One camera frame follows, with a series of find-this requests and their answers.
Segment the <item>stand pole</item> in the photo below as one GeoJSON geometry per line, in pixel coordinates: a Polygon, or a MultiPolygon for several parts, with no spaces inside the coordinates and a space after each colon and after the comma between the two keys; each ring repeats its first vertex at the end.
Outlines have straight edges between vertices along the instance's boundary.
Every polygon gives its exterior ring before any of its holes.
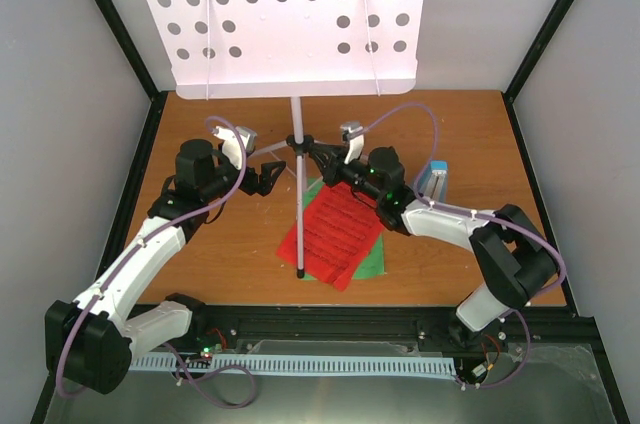
{"type": "MultiPolygon", "coordinates": [[[[293,137],[296,144],[302,144],[304,140],[304,128],[302,125],[302,105],[299,97],[291,98],[291,118],[293,119],[293,137]]],[[[299,279],[304,277],[304,221],[302,196],[306,188],[306,172],[304,155],[296,156],[296,231],[298,244],[297,273],[299,279]]]]}

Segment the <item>gray panel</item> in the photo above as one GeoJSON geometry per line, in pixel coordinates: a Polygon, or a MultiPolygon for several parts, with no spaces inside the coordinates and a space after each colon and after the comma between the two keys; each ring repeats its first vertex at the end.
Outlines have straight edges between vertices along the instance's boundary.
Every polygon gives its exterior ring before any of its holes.
{"type": "MultiPolygon", "coordinates": [[[[513,367],[501,357],[492,373],[513,367]]],[[[467,389],[451,381],[420,378],[258,377],[256,401],[225,411],[188,385],[176,387],[169,372],[130,372],[113,393],[86,393],[75,401],[55,397],[47,424],[208,423],[510,423],[607,424],[611,408],[588,350],[536,348],[522,373],[504,387],[467,389]]],[[[231,402],[246,398],[246,377],[223,375],[207,382],[231,402]]]]}
{"type": "MultiPolygon", "coordinates": [[[[160,89],[175,89],[145,0],[113,0],[160,89]]],[[[506,89],[554,0],[425,0],[418,89],[506,89]]]]}
{"type": "Polygon", "coordinates": [[[518,99],[580,311],[640,421],[640,0],[576,0],[518,99]]]}
{"type": "Polygon", "coordinates": [[[95,273],[148,109],[92,0],[0,0],[3,423],[46,376],[43,316],[95,273]]]}

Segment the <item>robotic arm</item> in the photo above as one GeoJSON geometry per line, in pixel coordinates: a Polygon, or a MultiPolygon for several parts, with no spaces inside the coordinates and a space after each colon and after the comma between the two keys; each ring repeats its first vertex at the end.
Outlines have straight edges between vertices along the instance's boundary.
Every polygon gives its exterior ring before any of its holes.
{"type": "MultiPolygon", "coordinates": [[[[302,151],[314,160],[328,186],[347,183],[353,192],[376,201],[376,214],[391,231],[425,236],[473,252],[484,283],[456,308],[449,323],[449,338],[468,347],[491,322],[510,309],[525,307],[556,273],[551,256],[535,241],[492,222],[467,217],[468,211],[448,206],[447,212],[423,203],[405,184],[405,169],[393,147],[371,151],[368,162],[359,160],[364,138],[356,122],[344,124],[342,146],[319,144],[305,136],[302,151]],[[515,243],[510,250],[507,244],[515,243]]],[[[296,148],[293,139],[287,143],[296,148]]],[[[483,211],[539,235],[533,223],[517,206],[505,205],[498,211],[483,211]]]]}
{"type": "MultiPolygon", "coordinates": [[[[237,128],[247,153],[254,150],[256,134],[237,128]]],[[[73,342],[65,363],[64,376],[74,382],[107,394],[124,379],[132,360],[162,343],[188,332],[200,334],[205,325],[200,309],[203,303],[179,294],[168,296],[159,306],[127,320],[134,304],[158,271],[179,252],[204,224],[208,212],[169,226],[153,239],[143,238],[173,219],[224,196],[234,185],[241,165],[241,149],[233,132],[218,128],[223,140],[219,149],[206,140],[182,144],[176,156],[176,174],[169,177],[160,197],[153,203],[148,218],[136,237],[87,290],[72,303],[56,301],[45,315],[47,368],[55,371],[63,345],[80,313],[96,296],[99,300],[87,315],[73,342]],[[106,279],[136,245],[142,247],[101,292],[106,279]]],[[[252,195],[266,196],[285,169],[282,161],[262,165],[261,173],[247,168],[240,189],[252,195]]]]}

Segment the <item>black cable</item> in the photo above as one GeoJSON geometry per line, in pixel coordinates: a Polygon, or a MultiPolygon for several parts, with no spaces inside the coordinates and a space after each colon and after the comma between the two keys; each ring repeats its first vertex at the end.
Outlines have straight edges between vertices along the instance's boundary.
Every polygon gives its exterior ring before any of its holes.
{"type": "Polygon", "coordinates": [[[218,220],[218,218],[222,215],[222,211],[224,211],[224,206],[226,206],[227,203],[225,202],[224,204],[222,204],[219,208],[218,208],[218,212],[215,216],[213,216],[213,218],[210,221],[205,221],[205,224],[211,224],[213,222],[216,222],[218,220]]]}
{"type": "Polygon", "coordinates": [[[351,195],[355,197],[358,201],[363,203],[365,206],[367,206],[369,209],[373,209],[374,211],[376,210],[376,206],[372,206],[367,201],[364,201],[362,198],[358,197],[358,195],[356,194],[356,191],[354,191],[353,189],[351,189],[351,195]]]}

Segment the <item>black metal frame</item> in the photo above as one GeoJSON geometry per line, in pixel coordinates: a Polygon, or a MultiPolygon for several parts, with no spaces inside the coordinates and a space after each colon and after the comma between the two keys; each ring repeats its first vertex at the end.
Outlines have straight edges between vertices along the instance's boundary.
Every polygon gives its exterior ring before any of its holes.
{"type": "MultiPolygon", "coordinates": [[[[118,43],[122,47],[123,52],[127,56],[135,74],[138,76],[141,85],[151,99],[149,114],[100,262],[98,274],[101,274],[124,248],[147,162],[151,155],[153,142],[162,117],[167,92],[159,92],[156,89],[112,1],[95,1],[118,43]]],[[[549,242],[554,246],[556,245],[556,241],[553,235],[553,229],[527,153],[514,110],[514,103],[518,93],[533,71],[573,1],[574,0],[556,0],[547,19],[514,75],[513,80],[503,93],[506,112],[542,220],[543,230],[549,242]]],[[[523,314],[525,315],[532,335],[538,336],[540,342],[582,343],[590,345],[594,352],[616,419],[621,423],[629,422],[595,321],[592,318],[578,317],[569,284],[563,284],[562,289],[567,306],[556,308],[527,308],[524,310],[523,314]]],[[[133,314],[145,312],[149,308],[150,306],[148,305],[137,305],[134,308],[133,314]]],[[[419,339],[419,330],[428,326],[429,323],[441,322],[442,319],[452,311],[453,308],[447,307],[299,308],[206,306],[206,313],[209,319],[219,323],[220,327],[227,330],[227,339],[231,345],[242,345],[243,343],[252,343],[262,339],[283,339],[291,335],[296,335],[300,339],[417,342],[418,347],[425,351],[443,351],[443,347],[441,343],[431,343],[428,337],[423,340],[419,339]]],[[[524,338],[521,325],[516,319],[507,319],[503,325],[503,330],[516,341],[524,338]]],[[[179,341],[178,344],[185,350],[195,345],[194,342],[188,340],[179,341]]],[[[444,352],[446,355],[452,357],[466,357],[469,355],[469,352],[454,348],[444,349],[444,352]]],[[[53,388],[53,378],[49,376],[33,415],[32,423],[44,422],[46,411],[54,392],[53,388]]]]}

